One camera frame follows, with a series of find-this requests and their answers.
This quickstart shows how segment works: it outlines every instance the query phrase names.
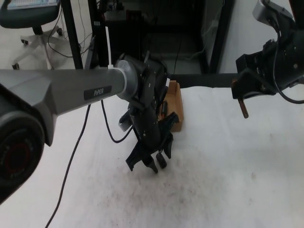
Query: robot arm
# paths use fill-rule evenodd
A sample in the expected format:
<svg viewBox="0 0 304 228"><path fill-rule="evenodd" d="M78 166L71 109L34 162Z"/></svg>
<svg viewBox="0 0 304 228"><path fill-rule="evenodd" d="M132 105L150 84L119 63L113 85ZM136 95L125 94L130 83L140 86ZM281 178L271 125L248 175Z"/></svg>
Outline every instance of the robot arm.
<svg viewBox="0 0 304 228"><path fill-rule="evenodd" d="M302 4L294 3L293 9ZM298 19L296 23L291 13L269 0L258 0L253 15L259 22L272 26L280 39L277 42L270 40L262 51L243 55L237 60L240 78L233 82L232 94L234 99L239 100L245 118L248 118L248 113L244 99L281 94L282 90L296 85L304 75L304 30L301 30L301 21Z"/></svg>
<svg viewBox="0 0 304 228"><path fill-rule="evenodd" d="M158 121L167 75L136 59L122 56L115 68L99 70L12 71L0 77L0 203L34 172L44 144L51 146L57 116L113 95L128 101L120 125L133 126L138 143L126 160L157 172L151 154L171 157L170 130L176 114Z"/></svg>
<svg viewBox="0 0 304 228"><path fill-rule="evenodd" d="M1 71L0 202L33 173L44 144L51 146L56 117L113 95L131 100L136 69Z"/></svg>

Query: office chair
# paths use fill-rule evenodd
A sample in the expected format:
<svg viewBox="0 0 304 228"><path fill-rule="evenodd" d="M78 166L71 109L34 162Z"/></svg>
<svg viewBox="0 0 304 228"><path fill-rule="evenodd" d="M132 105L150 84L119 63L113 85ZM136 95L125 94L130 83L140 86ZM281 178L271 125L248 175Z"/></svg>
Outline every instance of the office chair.
<svg viewBox="0 0 304 228"><path fill-rule="evenodd" d="M7 5L9 3L10 0L5 0L0 9L0 25L7 29L33 28L35 34L33 36L20 37L21 42L26 45L27 48L24 53L13 60L13 69L19 70L18 62L29 56L38 46L42 47L48 69L54 69L50 63L47 52L48 41L52 44L56 44L58 42L67 43L67 41L52 37L56 32L60 36L63 35L62 29L59 28L59 26L46 32L42 31L41 26L57 19L60 4L58 6L51 7L7 10Z"/></svg>

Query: screw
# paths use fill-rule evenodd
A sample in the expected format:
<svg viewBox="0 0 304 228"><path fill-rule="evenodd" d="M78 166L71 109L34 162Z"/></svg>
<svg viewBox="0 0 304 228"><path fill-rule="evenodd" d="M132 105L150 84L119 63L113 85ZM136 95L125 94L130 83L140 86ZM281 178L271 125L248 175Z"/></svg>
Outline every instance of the screw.
<svg viewBox="0 0 304 228"><path fill-rule="evenodd" d="M265 91L265 90L266 90L266 88L265 88L264 85L261 86L261 90L262 90L262 91Z"/></svg>
<svg viewBox="0 0 304 228"><path fill-rule="evenodd" d="M242 110L242 113L243 113L244 118L245 118L245 119L248 119L249 114L248 114L248 112L247 112L247 109L246 109L244 100L243 100L243 99L239 99L238 102L239 102L239 106L241 107L241 110Z"/></svg>

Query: wall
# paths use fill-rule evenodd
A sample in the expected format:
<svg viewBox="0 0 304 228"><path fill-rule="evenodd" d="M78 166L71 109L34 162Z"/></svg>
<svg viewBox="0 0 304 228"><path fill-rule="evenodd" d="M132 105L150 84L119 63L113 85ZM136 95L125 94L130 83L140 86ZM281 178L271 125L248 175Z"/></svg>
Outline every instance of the wall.
<svg viewBox="0 0 304 228"><path fill-rule="evenodd" d="M272 0L291 12L289 1ZM235 0L227 40L220 64L220 73L236 73L235 61L243 54L252 54L263 49L270 39L276 40L273 28L255 20L252 11L257 0Z"/></svg>

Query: chair wheel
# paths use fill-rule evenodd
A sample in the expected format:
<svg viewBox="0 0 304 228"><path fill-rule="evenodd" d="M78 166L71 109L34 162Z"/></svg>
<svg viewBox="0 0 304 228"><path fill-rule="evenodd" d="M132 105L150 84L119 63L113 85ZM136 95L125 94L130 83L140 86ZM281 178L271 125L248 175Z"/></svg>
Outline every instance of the chair wheel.
<svg viewBox="0 0 304 228"><path fill-rule="evenodd" d="M18 63L16 63L15 65L12 65L12 67L14 70L20 70Z"/></svg>
<svg viewBox="0 0 304 228"><path fill-rule="evenodd" d="M158 163L159 163L159 165L162 169L167 167L167 162L166 162L165 158L163 157L163 155L161 153L158 153L156 155L156 159L157 159L157 161L158 161Z"/></svg>
<svg viewBox="0 0 304 228"><path fill-rule="evenodd" d="M29 42L28 42L27 40L24 40L24 39L22 39L21 42L22 42L24 45L28 45L28 44L29 44Z"/></svg>
<svg viewBox="0 0 304 228"><path fill-rule="evenodd" d="M63 36L62 28L57 29L57 33L60 37Z"/></svg>

